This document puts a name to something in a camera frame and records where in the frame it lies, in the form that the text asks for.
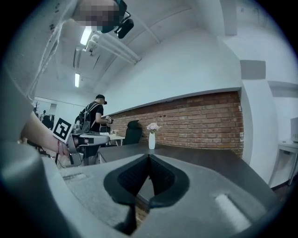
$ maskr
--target red brick wall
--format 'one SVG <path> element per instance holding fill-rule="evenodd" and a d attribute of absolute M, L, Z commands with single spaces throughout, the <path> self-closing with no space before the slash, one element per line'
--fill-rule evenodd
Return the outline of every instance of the red brick wall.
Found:
<path fill-rule="evenodd" d="M 124 136 L 127 123 L 139 120 L 141 140 L 148 141 L 146 126 L 157 122 L 161 128 L 156 142 L 165 145 L 232 149 L 243 152 L 243 119 L 237 92 L 214 93 L 177 99 L 111 116 L 112 129 Z"/>

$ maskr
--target white vase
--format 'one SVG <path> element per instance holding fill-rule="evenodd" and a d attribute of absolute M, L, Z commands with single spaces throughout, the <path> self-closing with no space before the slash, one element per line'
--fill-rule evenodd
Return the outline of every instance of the white vase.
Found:
<path fill-rule="evenodd" d="M 154 150 L 155 148 L 155 133 L 149 134 L 149 149 Z"/>

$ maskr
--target black t-shirt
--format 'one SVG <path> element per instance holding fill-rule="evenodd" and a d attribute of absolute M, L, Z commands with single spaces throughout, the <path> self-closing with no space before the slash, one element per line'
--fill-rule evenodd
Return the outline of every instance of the black t-shirt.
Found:
<path fill-rule="evenodd" d="M 88 108 L 92 108 L 92 106 L 96 103 L 97 102 L 90 103 Z M 102 105 L 98 105 L 95 109 L 93 109 L 91 111 L 91 113 L 90 113 L 90 119 L 91 119 L 90 127 L 92 126 L 93 122 L 95 121 L 95 117 L 96 117 L 97 113 L 100 113 L 103 116 L 103 106 Z M 90 130 L 93 132 L 99 132 L 99 128 L 100 128 L 100 124 L 94 123 L 93 127 L 90 128 Z"/>

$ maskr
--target backpack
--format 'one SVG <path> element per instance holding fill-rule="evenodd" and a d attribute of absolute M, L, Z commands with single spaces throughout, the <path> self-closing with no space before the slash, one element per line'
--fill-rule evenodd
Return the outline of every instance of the backpack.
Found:
<path fill-rule="evenodd" d="M 91 111 L 94 110 L 95 108 L 97 108 L 100 104 L 99 103 L 95 103 L 92 106 L 90 106 L 90 104 L 87 105 L 86 108 L 84 108 L 83 111 L 80 112 L 79 116 L 75 119 L 75 123 L 79 123 L 80 128 L 82 130 L 82 133 L 87 133 L 90 131 L 90 129 L 94 126 L 95 124 L 95 120 L 91 124 Z"/>

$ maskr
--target light fixture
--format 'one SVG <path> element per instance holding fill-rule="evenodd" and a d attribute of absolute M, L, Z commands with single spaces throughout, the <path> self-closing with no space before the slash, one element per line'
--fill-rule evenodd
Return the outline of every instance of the light fixture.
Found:
<path fill-rule="evenodd" d="M 79 87 L 79 84 L 80 84 L 80 75 L 78 73 L 76 73 L 75 77 L 74 77 L 74 85 L 76 87 Z"/>
<path fill-rule="evenodd" d="M 92 32 L 92 29 L 91 29 L 90 26 L 85 27 L 85 30 L 84 30 L 82 38 L 81 38 L 81 44 L 82 45 L 87 44 L 91 32 Z"/>

